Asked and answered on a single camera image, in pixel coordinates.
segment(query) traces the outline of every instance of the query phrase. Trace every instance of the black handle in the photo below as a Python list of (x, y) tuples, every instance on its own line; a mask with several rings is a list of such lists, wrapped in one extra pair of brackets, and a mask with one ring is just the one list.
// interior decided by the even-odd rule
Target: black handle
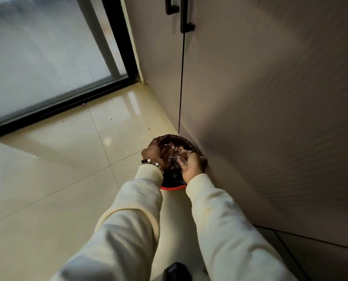
[(171, 0), (165, 0), (166, 14), (175, 14), (179, 12), (179, 7), (177, 5), (172, 5)]
[(195, 30), (193, 23), (187, 23), (187, 14), (188, 0), (180, 0), (180, 32), (183, 34)]

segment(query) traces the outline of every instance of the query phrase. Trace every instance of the door frame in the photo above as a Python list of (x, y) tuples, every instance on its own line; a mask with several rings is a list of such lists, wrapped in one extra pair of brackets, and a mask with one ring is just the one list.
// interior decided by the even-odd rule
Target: door frame
[(120, 0), (101, 0), (108, 17), (110, 27), (114, 34), (115, 42), (121, 54), (127, 75), (122, 79), (115, 80), (106, 86), (100, 86), (89, 92), (73, 96), (68, 100), (60, 101), (46, 108), (34, 111), (28, 115), (17, 118), (16, 120), (0, 125), (0, 136), (11, 133), (23, 127), (29, 126), (43, 119), (64, 112), (68, 109), (86, 104), (89, 101), (110, 94), (119, 89), (137, 83), (140, 80), (138, 67), (136, 64), (134, 50), (130, 40), (125, 16), (123, 14)]

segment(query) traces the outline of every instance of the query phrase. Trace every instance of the ribbed cuff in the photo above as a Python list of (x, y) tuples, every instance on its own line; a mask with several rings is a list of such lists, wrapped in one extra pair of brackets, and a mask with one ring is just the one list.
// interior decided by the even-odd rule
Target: ribbed cuff
[(163, 182), (163, 175), (161, 170), (155, 165), (143, 164), (139, 166), (135, 179), (144, 179), (157, 187), (161, 187)]
[(190, 183), (186, 187), (186, 193), (188, 197), (193, 201), (196, 197), (196, 194), (202, 192), (205, 189), (213, 189), (214, 185), (210, 180), (207, 174), (198, 174), (193, 179), (190, 180)]

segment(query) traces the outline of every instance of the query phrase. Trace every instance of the white sweatshirt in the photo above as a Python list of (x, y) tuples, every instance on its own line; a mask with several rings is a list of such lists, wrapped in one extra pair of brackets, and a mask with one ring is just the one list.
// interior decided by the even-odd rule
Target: white sweatshirt
[[(148, 281), (160, 237), (162, 180), (157, 167), (141, 165), (101, 216), (91, 239), (52, 280)], [(296, 280), (234, 200), (206, 174), (194, 177), (186, 193), (211, 280)]]

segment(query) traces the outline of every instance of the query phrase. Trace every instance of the cream sleeve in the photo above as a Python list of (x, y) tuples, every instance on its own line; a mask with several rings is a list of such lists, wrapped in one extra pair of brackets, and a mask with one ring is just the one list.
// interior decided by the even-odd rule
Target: cream sleeve
[(211, 280), (296, 280), (229, 194), (216, 189), (206, 174), (195, 176), (186, 193)]
[(91, 239), (52, 280), (148, 281), (160, 236), (162, 180), (157, 167), (141, 165), (101, 216)]

